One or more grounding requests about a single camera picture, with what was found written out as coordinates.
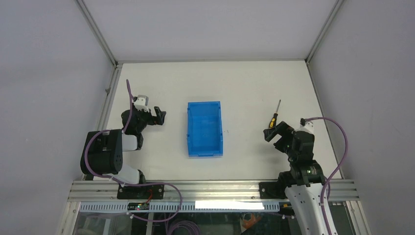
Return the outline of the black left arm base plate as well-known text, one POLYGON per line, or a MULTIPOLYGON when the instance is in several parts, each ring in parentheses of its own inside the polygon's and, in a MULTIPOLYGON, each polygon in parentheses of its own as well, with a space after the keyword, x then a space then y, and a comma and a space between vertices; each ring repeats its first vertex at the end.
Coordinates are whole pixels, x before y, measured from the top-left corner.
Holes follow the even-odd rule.
POLYGON ((143 187, 131 187, 119 185, 117 199, 121 200, 160 200, 164 197, 164 185, 151 185, 143 187))

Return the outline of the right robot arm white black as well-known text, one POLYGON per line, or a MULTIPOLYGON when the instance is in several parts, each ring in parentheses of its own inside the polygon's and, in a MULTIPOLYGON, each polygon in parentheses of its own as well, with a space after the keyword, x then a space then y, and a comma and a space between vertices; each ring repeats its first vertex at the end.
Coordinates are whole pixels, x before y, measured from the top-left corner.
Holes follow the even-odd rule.
POLYGON ((314 124, 301 119, 298 129, 286 122, 273 122, 264 129, 264 139, 288 157, 290 169, 277 180, 259 183, 260 198, 288 199, 293 215, 304 235, 335 235, 337 230, 329 210, 326 178, 314 160, 314 124))

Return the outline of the yellow black screwdriver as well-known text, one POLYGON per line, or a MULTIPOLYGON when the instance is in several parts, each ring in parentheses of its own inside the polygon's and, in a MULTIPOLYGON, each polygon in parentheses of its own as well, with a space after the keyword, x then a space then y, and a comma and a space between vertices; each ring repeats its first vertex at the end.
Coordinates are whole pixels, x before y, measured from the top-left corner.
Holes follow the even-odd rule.
POLYGON ((273 127, 276 126, 277 117, 278 117, 278 111, 279 111, 279 108, 280 108, 280 104, 281 104, 281 99, 278 101, 276 111, 274 112, 274 114, 273 114, 273 116, 272 116, 272 118, 270 120, 270 123, 268 125, 268 128, 273 128, 273 127))

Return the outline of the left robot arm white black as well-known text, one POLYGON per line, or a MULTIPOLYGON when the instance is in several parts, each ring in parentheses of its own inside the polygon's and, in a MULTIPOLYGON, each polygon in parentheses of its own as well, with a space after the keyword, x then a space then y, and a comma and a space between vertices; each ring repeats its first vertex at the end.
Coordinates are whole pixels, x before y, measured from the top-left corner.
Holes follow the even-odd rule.
POLYGON ((158 106, 154 111, 152 115, 151 111, 133 107, 121 114, 123 128, 88 132, 80 161, 81 171, 129 186, 128 192, 134 198, 143 198, 147 194, 145 176, 141 170, 123 162, 123 153, 142 149, 142 132, 148 125, 164 124, 166 111, 158 106))

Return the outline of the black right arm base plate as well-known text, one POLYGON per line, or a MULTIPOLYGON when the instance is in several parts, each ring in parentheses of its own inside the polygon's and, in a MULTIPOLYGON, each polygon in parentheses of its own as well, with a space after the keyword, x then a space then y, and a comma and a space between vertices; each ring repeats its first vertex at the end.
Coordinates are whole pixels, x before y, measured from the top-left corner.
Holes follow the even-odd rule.
POLYGON ((286 185, 282 182, 260 182, 258 185, 261 199, 287 199, 286 185))

